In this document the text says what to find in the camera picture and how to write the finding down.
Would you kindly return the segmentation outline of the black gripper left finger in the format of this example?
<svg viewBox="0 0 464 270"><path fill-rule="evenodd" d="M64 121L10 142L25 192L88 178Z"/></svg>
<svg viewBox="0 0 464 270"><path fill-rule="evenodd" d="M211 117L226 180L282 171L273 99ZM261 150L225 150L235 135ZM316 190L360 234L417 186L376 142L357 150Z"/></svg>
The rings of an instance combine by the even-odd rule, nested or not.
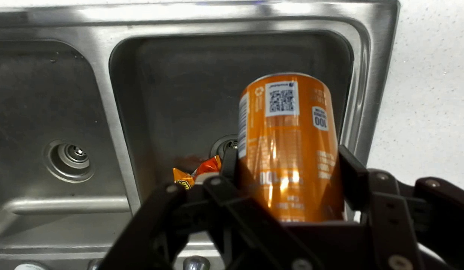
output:
<svg viewBox="0 0 464 270"><path fill-rule="evenodd" d="M186 189L159 186L120 232L97 270L172 270L190 235L204 232L225 270L321 270L321 261L237 186L237 148L223 150L222 169Z"/></svg>

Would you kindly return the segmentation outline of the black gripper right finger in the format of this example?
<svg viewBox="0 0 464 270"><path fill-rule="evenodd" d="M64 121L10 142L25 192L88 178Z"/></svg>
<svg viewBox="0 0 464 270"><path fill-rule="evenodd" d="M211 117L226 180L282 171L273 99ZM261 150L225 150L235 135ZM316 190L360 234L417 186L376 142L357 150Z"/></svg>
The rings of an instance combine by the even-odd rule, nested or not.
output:
<svg viewBox="0 0 464 270"><path fill-rule="evenodd" d="M464 270L464 189L439 177L412 186L337 150L345 202L363 214L378 267Z"/></svg>

